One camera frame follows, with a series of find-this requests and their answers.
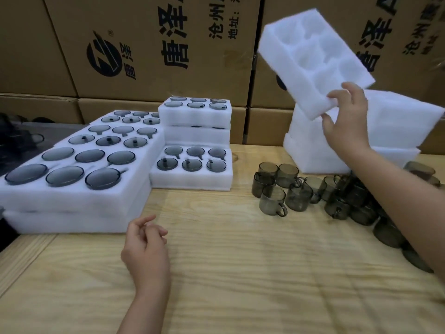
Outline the person's left hand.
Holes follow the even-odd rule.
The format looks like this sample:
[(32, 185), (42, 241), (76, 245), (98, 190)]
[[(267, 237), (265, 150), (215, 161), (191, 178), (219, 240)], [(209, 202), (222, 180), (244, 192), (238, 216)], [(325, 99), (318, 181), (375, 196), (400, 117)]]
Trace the person's left hand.
[(128, 269), (135, 288), (149, 283), (170, 283), (170, 259), (166, 245), (128, 245), (127, 231), (121, 260)]

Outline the person's right hand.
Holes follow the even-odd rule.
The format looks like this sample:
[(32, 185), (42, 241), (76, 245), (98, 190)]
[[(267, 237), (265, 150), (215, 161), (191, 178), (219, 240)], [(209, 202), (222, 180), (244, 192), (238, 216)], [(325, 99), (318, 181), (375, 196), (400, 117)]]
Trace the person's right hand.
[(370, 149), (367, 124), (368, 100), (364, 89), (353, 82), (344, 82), (341, 87), (351, 93), (351, 105), (339, 108), (335, 122), (326, 113), (321, 117), (328, 145), (343, 161), (347, 161), (355, 153)]

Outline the white foam tray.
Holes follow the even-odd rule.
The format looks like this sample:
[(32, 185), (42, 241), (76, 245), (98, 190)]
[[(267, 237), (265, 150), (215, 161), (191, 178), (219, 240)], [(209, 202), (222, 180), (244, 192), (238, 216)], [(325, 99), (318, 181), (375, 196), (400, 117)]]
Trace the white foam tray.
[[(304, 174), (346, 174), (350, 168), (327, 145), (300, 141), (285, 134), (283, 147), (294, 163)], [(403, 168), (409, 161), (415, 160), (420, 154), (418, 148), (400, 149), (391, 147), (372, 146), (372, 149), (390, 162)]]
[(166, 145), (227, 146), (230, 130), (197, 126), (164, 126)]
[(157, 128), (160, 123), (158, 112), (115, 110), (92, 121), (87, 128), (94, 134), (102, 134), (116, 127), (132, 128), (133, 131), (143, 127)]
[(73, 133), (72, 135), (68, 136), (64, 140), (56, 143), (52, 149), (50, 149), (48, 152), (46, 152), (42, 158), (45, 161), (70, 161), (72, 164), (75, 163), (74, 157), (76, 154), (78, 154), (81, 151), (91, 150), (91, 149), (99, 149), (105, 151), (105, 157), (96, 162), (91, 163), (94, 166), (107, 166), (107, 157), (116, 151), (132, 151), (136, 154), (136, 160), (131, 163), (131, 165), (138, 165), (139, 163), (145, 164), (146, 166), (152, 165), (155, 161), (155, 158), (159, 155), (161, 151), (161, 147), (165, 144), (165, 139), (163, 135), (163, 131), (161, 126), (159, 125), (157, 128), (158, 133), (154, 135), (152, 140), (149, 140), (148, 145), (136, 148), (136, 149), (129, 149), (124, 146), (120, 145), (113, 145), (113, 146), (98, 146), (95, 142), (90, 142), (83, 145), (71, 145), (68, 143), (68, 138), (78, 135), (78, 134), (88, 134), (88, 128), (85, 127), (81, 129), (78, 132)]
[[(164, 151), (166, 146), (170, 145), (164, 145), (161, 147), (161, 151), (156, 161), (159, 159), (161, 152)], [(207, 169), (203, 169), (198, 172), (187, 172), (182, 170), (182, 168), (175, 169), (173, 171), (160, 171), (154, 168), (155, 161), (149, 173), (149, 179), (152, 187), (157, 189), (230, 191), (233, 181), (232, 152), (230, 145), (203, 147), (221, 147), (228, 151), (228, 159), (226, 159), (228, 168), (225, 172), (213, 173)]]
[(44, 233), (125, 233), (128, 223), (139, 217), (152, 190), (147, 180), (129, 212), (123, 216), (92, 215), (73, 212), (11, 212), (4, 211), (3, 217), (19, 234)]
[[(45, 161), (42, 156), (46, 152), (21, 166), (42, 163), (47, 165), (50, 170), (54, 170), (73, 165), (67, 160)], [(84, 179), (64, 187), (49, 187), (44, 178), (15, 186), (8, 185), (3, 176), (0, 178), (0, 206), (8, 212), (83, 212), (92, 215), (117, 214), (123, 216), (124, 213), (129, 212), (138, 192), (149, 180), (149, 170), (152, 165), (146, 166), (139, 163), (138, 165), (110, 166), (117, 170), (128, 170), (122, 174), (117, 185), (105, 190), (87, 188)], [(86, 174), (106, 167), (92, 164), (81, 164), (80, 166), (86, 168)]]
[[(401, 94), (365, 90), (368, 100), (368, 135), (371, 146), (417, 148), (445, 113), (445, 108)], [(321, 117), (309, 121), (295, 106), (288, 132), (304, 147), (329, 150)]]
[(313, 8), (266, 24), (258, 52), (310, 121), (337, 107), (327, 97), (344, 82), (366, 89), (375, 79), (348, 44)]
[(231, 127), (231, 101), (226, 110), (192, 109), (188, 107), (158, 107), (161, 123), (168, 126), (200, 126), (207, 128)]

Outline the person's left forearm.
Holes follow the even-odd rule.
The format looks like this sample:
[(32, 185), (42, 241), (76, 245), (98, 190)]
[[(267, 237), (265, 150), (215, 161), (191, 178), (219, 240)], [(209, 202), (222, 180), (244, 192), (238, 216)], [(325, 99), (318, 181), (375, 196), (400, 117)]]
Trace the person's left forearm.
[(162, 334), (170, 283), (149, 283), (136, 293), (116, 334)]

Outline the person's right forearm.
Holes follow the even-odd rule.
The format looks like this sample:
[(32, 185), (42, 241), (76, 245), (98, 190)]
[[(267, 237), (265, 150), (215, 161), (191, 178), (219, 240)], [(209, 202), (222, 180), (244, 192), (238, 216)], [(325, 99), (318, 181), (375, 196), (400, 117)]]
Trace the person's right forearm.
[(341, 147), (337, 154), (445, 285), (445, 192), (369, 146)]

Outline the set of packed grey cups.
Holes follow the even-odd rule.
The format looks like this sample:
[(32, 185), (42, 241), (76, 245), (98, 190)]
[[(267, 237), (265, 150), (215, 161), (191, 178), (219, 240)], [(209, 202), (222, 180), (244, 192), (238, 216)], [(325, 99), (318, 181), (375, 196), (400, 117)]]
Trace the set of packed grey cups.
[(218, 98), (200, 98), (200, 97), (183, 97), (172, 96), (164, 101), (164, 106), (170, 108), (188, 107), (192, 109), (213, 109), (226, 110), (230, 104), (229, 100)]
[(71, 145), (83, 145), (95, 142), (98, 146), (120, 145), (129, 149), (148, 145), (158, 130), (153, 127), (133, 127), (120, 125), (93, 125), (88, 128), (88, 134), (78, 134), (68, 138)]
[(198, 172), (207, 169), (213, 173), (225, 172), (228, 151), (221, 147), (205, 148), (203, 146), (166, 146), (161, 152), (154, 168), (160, 171), (180, 169), (187, 172)]
[(107, 157), (108, 165), (86, 174), (86, 168), (79, 164), (96, 163), (105, 157), (103, 150), (91, 149), (81, 151), (75, 155), (73, 165), (60, 167), (54, 170), (42, 163), (20, 166), (4, 176), (8, 185), (24, 185), (44, 178), (49, 187), (64, 187), (72, 185), (81, 179), (85, 180), (87, 188), (91, 190), (105, 190), (117, 185), (122, 174), (128, 169), (117, 170), (110, 166), (128, 165), (136, 160), (132, 151), (116, 151)]
[(158, 112), (114, 110), (97, 120), (105, 124), (127, 124), (127, 125), (159, 125), (161, 123)]

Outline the large printed cardboard box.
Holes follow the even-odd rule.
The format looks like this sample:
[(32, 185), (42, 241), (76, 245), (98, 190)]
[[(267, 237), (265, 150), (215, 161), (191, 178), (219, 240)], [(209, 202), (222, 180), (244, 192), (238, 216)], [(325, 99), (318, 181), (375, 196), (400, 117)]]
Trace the large printed cardboard box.
[(81, 98), (246, 106), (261, 0), (43, 0)]
[[(370, 89), (426, 97), (434, 63), (445, 55), (445, 0), (264, 0), (262, 32), (313, 8), (371, 73)], [(295, 101), (258, 49), (255, 62), (249, 106), (293, 109)]]
[(77, 96), (44, 0), (0, 0), (0, 93)]

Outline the pile of loose smoky mugs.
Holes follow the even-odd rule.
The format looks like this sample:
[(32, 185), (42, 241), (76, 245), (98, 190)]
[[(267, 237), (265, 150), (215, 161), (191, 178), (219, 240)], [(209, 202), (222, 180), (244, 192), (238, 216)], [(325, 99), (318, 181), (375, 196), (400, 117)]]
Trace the pile of loose smoky mugs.
[(372, 233), (378, 241), (400, 249), (404, 258), (416, 268), (433, 273), (352, 171), (324, 178), (300, 177), (296, 166), (262, 162), (254, 174), (251, 192), (260, 199), (261, 212), (271, 216), (286, 217), (288, 210), (304, 212), (309, 205), (324, 202), (324, 211), (332, 219), (349, 218), (362, 226), (373, 226)]

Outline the black plastic bag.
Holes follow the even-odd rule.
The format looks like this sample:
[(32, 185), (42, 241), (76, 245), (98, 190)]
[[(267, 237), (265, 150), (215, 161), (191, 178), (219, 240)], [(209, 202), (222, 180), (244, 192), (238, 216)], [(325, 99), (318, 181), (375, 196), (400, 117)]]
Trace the black plastic bag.
[(34, 157), (44, 140), (42, 134), (17, 128), (6, 114), (0, 113), (0, 176)]

